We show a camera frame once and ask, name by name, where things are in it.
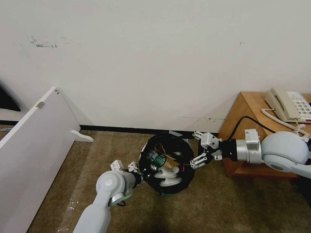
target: wooden side table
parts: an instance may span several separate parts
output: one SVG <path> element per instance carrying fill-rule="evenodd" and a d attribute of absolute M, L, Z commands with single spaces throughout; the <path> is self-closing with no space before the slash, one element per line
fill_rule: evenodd
<path fill-rule="evenodd" d="M 308 102 L 311 102 L 311 94 L 303 95 Z M 222 138 L 223 140 L 228 139 L 232 130 L 234 129 L 236 123 L 242 116 L 249 116 L 259 121 L 261 124 L 266 127 L 274 130 L 274 131 L 290 131 L 293 130 L 287 128 L 281 124 L 276 123 L 270 118 L 263 115 L 261 112 L 262 108 L 270 108 L 269 105 L 265 101 L 265 93 L 261 92 L 241 92 L 229 114 L 226 118 L 220 132 L 218 134 L 218 138 Z M 276 116 L 273 111 L 269 111 L 270 114 Z M 311 124 L 306 124 L 307 127 L 304 128 L 304 131 L 307 131 L 311 134 Z M 255 122 L 249 119 L 243 119 L 240 123 L 236 133 L 233 138 L 235 139 L 244 139 L 245 129 L 255 128 L 258 131 L 258 135 L 260 136 L 260 140 L 262 141 L 267 135 L 271 134 L 271 132 L 261 128 Z M 293 173 L 285 173 L 274 170 L 265 164 L 249 164 L 243 161 L 232 162 L 228 158 L 223 158 L 223 165 L 226 172 L 226 175 L 229 176 L 249 176 L 249 177 L 267 177 L 267 178 L 285 178 L 285 179 L 293 179 L 298 176 Z"/>

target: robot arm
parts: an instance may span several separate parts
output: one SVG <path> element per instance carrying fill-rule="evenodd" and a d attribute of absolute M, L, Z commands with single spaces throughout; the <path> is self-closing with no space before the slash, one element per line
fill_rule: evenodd
<path fill-rule="evenodd" d="M 103 173 L 97 180 L 97 196 L 82 213 L 74 233 L 103 233 L 110 222 L 110 207 L 129 198 L 133 189 L 142 182 L 136 162 L 132 162 L 128 171 L 123 171 L 120 160 L 115 160 L 111 171 Z"/>
<path fill-rule="evenodd" d="M 215 160 L 230 158 L 232 161 L 264 163 L 272 169 L 311 179 L 311 165 L 305 165 L 308 146 L 304 138 L 301 139 L 294 133 L 277 132 L 267 136 L 261 144 L 255 129 L 245 130 L 245 140 L 222 141 L 211 133 L 196 131 L 193 136 L 201 139 L 201 146 L 204 148 L 204 153 L 190 161 L 193 169 L 208 163 L 208 157 L 212 156 Z"/>

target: baseboard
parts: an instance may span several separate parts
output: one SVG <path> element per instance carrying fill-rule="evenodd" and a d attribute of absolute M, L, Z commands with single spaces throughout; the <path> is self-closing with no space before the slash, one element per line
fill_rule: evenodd
<path fill-rule="evenodd" d="M 11 125 L 14 126 L 18 121 L 7 121 L 0 120 L 0 125 Z M 122 133 L 142 133 L 142 134 L 158 134 L 158 133 L 167 133 L 169 130 L 165 129 L 145 129 L 145 128 L 124 128 L 124 127 L 110 127 L 110 126 L 89 126 L 89 125 L 80 125 L 81 130 L 96 130 L 96 131 L 111 131 L 111 132 L 122 132 Z M 183 135 L 183 138 L 191 139 L 193 138 L 193 131 L 180 131 L 174 130 L 177 133 Z"/>
<path fill-rule="evenodd" d="M 5 120 L 0 120 L 0 125 L 16 125 L 18 121 L 5 121 Z"/>

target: white board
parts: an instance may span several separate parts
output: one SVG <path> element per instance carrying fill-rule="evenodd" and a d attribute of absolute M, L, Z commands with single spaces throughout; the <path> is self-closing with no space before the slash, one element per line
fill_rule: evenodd
<path fill-rule="evenodd" d="M 2 233 L 27 231 L 80 130 L 57 88 L 39 102 L 0 141 Z"/>

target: white telephone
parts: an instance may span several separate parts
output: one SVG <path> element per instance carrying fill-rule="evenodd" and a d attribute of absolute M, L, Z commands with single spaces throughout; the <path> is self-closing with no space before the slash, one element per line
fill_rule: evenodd
<path fill-rule="evenodd" d="M 271 88 L 266 92 L 265 101 L 284 122 L 311 123 L 311 106 L 298 92 Z"/>

